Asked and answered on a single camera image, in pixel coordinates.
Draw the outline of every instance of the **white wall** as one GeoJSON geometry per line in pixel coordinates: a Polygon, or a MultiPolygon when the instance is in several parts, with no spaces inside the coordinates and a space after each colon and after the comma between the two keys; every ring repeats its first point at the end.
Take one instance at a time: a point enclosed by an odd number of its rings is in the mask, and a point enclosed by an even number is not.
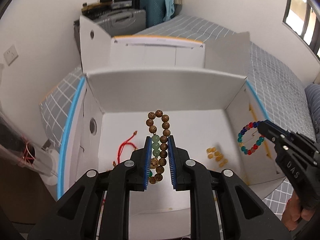
{"type": "Polygon", "coordinates": [[[40,100],[80,64],[73,21],[83,2],[97,0],[13,0],[0,20],[2,112],[31,140],[43,144],[40,100]],[[10,66],[3,53],[14,44],[19,58],[10,66]]]}
{"type": "Polygon", "coordinates": [[[203,17],[250,39],[271,53],[307,85],[320,70],[319,61],[282,21],[287,0],[185,0],[182,12],[203,17]]]}

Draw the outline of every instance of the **electrical outlet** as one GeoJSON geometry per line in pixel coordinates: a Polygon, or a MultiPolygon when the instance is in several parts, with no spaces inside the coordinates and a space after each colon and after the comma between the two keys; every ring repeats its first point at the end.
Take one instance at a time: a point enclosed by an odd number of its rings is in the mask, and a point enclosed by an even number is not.
{"type": "Polygon", "coordinates": [[[4,59],[8,66],[19,56],[14,45],[12,45],[4,54],[4,59]]]}

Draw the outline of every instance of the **window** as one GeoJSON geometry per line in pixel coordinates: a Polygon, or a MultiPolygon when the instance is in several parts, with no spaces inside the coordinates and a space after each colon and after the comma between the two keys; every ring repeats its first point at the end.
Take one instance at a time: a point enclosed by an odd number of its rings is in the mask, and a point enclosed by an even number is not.
{"type": "Polygon", "coordinates": [[[320,58],[319,14],[310,0],[288,0],[284,23],[289,25],[320,58]]]}

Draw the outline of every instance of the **blue tape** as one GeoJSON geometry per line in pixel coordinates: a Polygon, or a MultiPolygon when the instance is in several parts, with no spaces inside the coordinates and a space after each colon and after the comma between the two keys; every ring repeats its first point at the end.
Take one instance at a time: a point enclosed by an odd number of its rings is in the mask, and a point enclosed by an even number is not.
{"type": "Polygon", "coordinates": [[[270,120],[266,109],[264,108],[261,100],[259,99],[257,93],[255,92],[255,90],[253,89],[252,85],[250,84],[250,82],[248,80],[246,80],[246,84],[247,84],[249,90],[251,91],[251,93],[253,94],[253,96],[255,97],[255,99],[257,100],[257,102],[258,102],[258,104],[260,106],[260,109],[261,109],[261,111],[262,111],[262,113],[264,115],[264,118],[267,119],[267,120],[270,120]]]}
{"type": "Polygon", "coordinates": [[[75,95],[73,96],[73,100],[71,103],[71,107],[69,109],[66,125],[64,126],[64,132],[61,140],[60,147],[60,156],[59,156],[59,165],[58,165],[58,184],[57,184],[57,197],[58,199],[63,195],[63,180],[64,180],[64,166],[66,163],[66,152],[69,141],[70,129],[73,117],[75,115],[76,106],[78,104],[80,92],[83,88],[85,82],[85,77],[80,79],[75,95]]]}

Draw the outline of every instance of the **teal cloth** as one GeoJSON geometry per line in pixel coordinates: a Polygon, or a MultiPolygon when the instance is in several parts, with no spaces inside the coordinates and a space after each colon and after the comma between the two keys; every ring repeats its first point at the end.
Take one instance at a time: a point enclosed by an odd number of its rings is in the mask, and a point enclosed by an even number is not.
{"type": "Polygon", "coordinates": [[[165,8],[167,10],[165,17],[163,18],[163,21],[169,21],[171,19],[171,16],[174,14],[174,0],[164,0],[165,8]]]}

